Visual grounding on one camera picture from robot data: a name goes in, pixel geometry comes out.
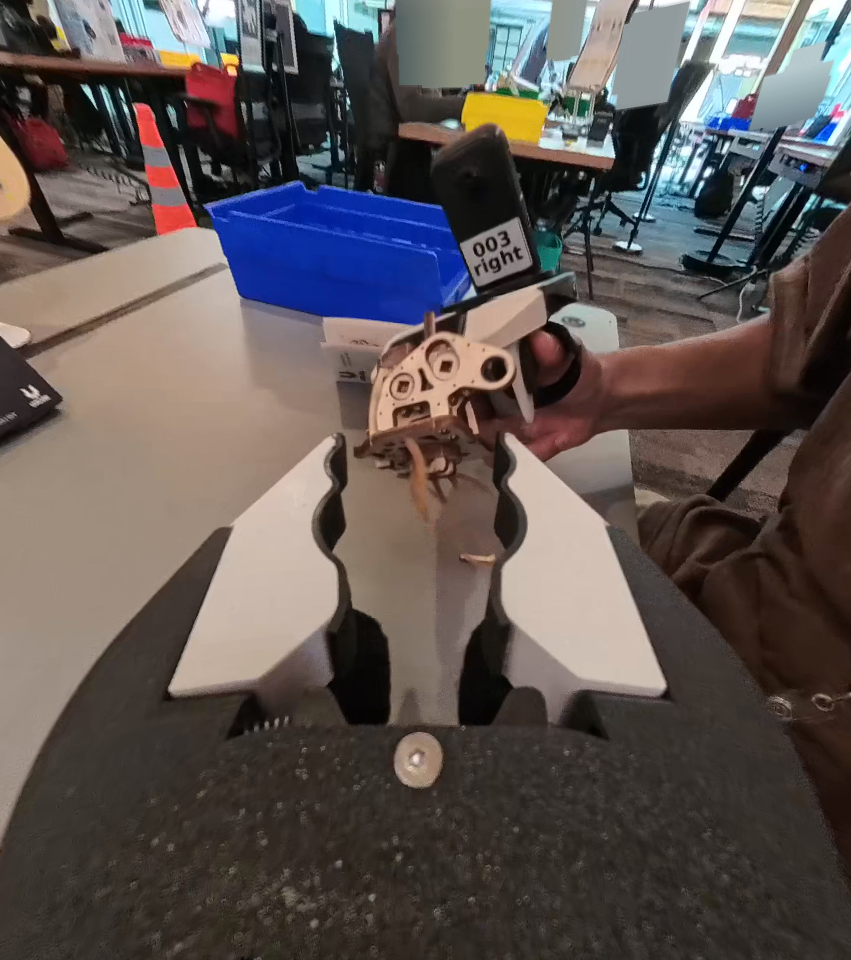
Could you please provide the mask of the person's right forearm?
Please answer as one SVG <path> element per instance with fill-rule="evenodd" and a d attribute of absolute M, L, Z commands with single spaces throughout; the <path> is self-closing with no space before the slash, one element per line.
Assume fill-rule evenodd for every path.
<path fill-rule="evenodd" d="M 771 386 L 766 319 L 701 337 L 634 346 L 598 359 L 594 435 L 616 430 L 786 430 L 803 425 L 796 401 Z"/>

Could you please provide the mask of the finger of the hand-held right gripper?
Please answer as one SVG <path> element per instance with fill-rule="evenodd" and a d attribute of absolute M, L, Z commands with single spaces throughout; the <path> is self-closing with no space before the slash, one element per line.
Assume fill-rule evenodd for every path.
<path fill-rule="evenodd" d="M 548 322 L 541 290 L 515 290 L 467 310 L 462 336 L 469 342 L 506 350 Z"/>

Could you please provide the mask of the white instruction booklet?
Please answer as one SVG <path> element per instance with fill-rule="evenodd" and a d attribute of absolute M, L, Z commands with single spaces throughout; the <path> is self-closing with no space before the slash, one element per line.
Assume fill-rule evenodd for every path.
<path fill-rule="evenodd" d="M 390 341 L 421 327 L 370 318 L 323 317 L 320 349 L 335 381 L 369 386 Z"/>

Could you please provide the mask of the blue plastic bin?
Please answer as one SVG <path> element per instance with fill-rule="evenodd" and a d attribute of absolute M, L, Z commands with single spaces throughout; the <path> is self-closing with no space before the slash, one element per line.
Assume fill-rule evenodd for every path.
<path fill-rule="evenodd" d="M 438 205 L 294 181 L 204 208 L 248 301 L 417 325 L 473 289 Z"/>

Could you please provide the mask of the red chair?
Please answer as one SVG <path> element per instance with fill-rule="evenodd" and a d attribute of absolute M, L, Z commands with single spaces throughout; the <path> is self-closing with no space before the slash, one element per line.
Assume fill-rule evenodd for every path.
<path fill-rule="evenodd" d="M 185 76 L 186 129 L 197 142 L 214 148 L 240 142 L 237 76 L 198 61 Z"/>

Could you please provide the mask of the brown long table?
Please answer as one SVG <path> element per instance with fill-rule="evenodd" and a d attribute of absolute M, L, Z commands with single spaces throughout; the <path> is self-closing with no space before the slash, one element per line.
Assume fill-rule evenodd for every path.
<path fill-rule="evenodd" d="M 188 187 L 187 172 L 195 165 L 192 159 L 183 162 L 178 134 L 179 123 L 185 120 L 185 79 L 189 71 L 183 68 L 167 68 L 161 64 L 141 62 L 118 63 L 100 59 L 76 58 L 62 55 L 19 54 L 0 50 L 0 82 L 25 84 L 37 78 L 61 86 L 66 82 L 89 87 L 98 93 L 100 88 L 110 91 L 125 90 L 129 110 L 139 105 L 150 107 L 155 117 L 155 126 L 160 144 L 166 149 L 170 163 L 182 189 Z M 0 97 L 0 138 L 11 148 L 26 177 L 29 209 L 37 228 L 24 226 L 10 228 L 12 236 L 69 249 L 85 256 L 107 252 L 108 247 L 63 231 L 63 226 L 92 218 L 91 213 L 76 213 L 64 219 L 57 218 L 36 179 L 33 163 L 15 134 L 11 111 L 2 105 Z"/>

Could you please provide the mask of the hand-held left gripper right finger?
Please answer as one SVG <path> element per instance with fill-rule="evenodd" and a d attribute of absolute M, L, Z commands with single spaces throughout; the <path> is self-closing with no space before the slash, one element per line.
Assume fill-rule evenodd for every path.
<path fill-rule="evenodd" d="M 659 701 L 668 683 L 601 515 L 514 435 L 496 440 L 492 668 L 548 719 L 582 694 Z"/>

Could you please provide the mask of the tan rubber band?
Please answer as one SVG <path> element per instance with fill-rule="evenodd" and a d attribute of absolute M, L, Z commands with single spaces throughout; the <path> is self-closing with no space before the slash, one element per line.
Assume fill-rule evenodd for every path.
<path fill-rule="evenodd" d="M 438 522 L 438 514 L 432 513 L 431 498 L 443 507 L 448 502 L 447 495 L 440 481 L 432 477 L 430 466 L 418 440 L 407 438 L 404 444 L 409 454 L 408 481 L 413 506 L 426 529 L 434 531 Z"/>

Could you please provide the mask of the wooden desk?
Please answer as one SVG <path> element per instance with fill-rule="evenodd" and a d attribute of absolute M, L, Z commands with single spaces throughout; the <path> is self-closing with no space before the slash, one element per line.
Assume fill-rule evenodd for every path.
<path fill-rule="evenodd" d="M 407 123 L 398 128 L 399 139 L 443 147 L 466 136 L 466 131 L 439 124 Z M 509 151 L 515 158 L 554 163 L 579 169 L 605 172 L 616 160 L 611 136 L 602 144 L 578 137 L 567 141 L 561 136 L 543 136 L 537 142 L 509 139 Z"/>

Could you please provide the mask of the person's right hand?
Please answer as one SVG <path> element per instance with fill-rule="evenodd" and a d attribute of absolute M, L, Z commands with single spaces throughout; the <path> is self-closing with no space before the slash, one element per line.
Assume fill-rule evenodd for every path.
<path fill-rule="evenodd" d="M 515 436 L 541 461 L 581 447 L 600 433 L 608 393 L 606 358 L 585 348 L 569 331 L 548 323 L 519 346 L 519 370 L 533 403 L 532 419 L 498 413 L 488 398 L 475 402 L 481 442 L 495 446 Z"/>

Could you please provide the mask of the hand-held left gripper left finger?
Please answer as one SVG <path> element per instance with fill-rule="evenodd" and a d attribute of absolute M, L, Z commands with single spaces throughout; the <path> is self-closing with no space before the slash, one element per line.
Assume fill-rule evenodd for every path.
<path fill-rule="evenodd" d="M 336 545 L 345 528 L 345 437 L 324 438 L 232 522 L 168 685 L 175 700 L 251 694 L 290 706 L 336 676 L 351 610 Z"/>

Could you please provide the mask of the black office chair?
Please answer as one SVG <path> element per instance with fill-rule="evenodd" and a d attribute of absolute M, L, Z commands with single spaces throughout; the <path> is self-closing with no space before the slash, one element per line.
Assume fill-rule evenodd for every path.
<path fill-rule="evenodd" d="M 586 203 L 576 207 L 563 230 L 563 239 L 583 234 L 589 241 L 589 234 L 602 234 L 601 223 L 609 211 L 619 217 L 621 226 L 630 225 L 634 232 L 638 230 L 646 215 L 640 212 L 629 215 L 617 206 L 613 197 L 648 188 L 660 140 L 681 117 L 711 69 L 707 60 L 690 60 L 676 72 L 665 102 L 616 112 L 611 126 L 614 162 L 608 171 L 597 174 L 590 186 L 578 189 L 577 198 Z"/>

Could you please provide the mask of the person's brown clothing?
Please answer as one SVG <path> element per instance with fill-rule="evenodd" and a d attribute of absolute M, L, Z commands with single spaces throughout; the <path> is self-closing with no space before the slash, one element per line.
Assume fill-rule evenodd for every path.
<path fill-rule="evenodd" d="M 661 502 L 639 539 L 765 693 L 832 690 L 851 682 L 851 204 L 770 293 L 771 386 L 807 418 L 777 509 Z M 851 880 L 851 708 L 787 727 Z"/>

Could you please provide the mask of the wooden mechanical model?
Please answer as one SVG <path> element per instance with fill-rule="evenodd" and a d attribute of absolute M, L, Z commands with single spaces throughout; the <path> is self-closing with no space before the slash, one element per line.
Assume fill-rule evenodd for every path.
<path fill-rule="evenodd" d="M 395 337 L 380 354 L 354 456 L 404 478 L 455 479 L 480 443 L 480 406 L 513 399 L 520 372 L 515 347 L 441 329 L 426 314 L 420 333 Z"/>

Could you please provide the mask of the orange traffic cone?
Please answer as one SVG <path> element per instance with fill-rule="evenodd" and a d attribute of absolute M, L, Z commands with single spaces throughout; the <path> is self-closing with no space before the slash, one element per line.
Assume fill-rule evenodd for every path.
<path fill-rule="evenodd" d="M 152 108 L 143 102 L 134 102 L 133 108 L 157 235 L 196 229 L 198 224 Z"/>

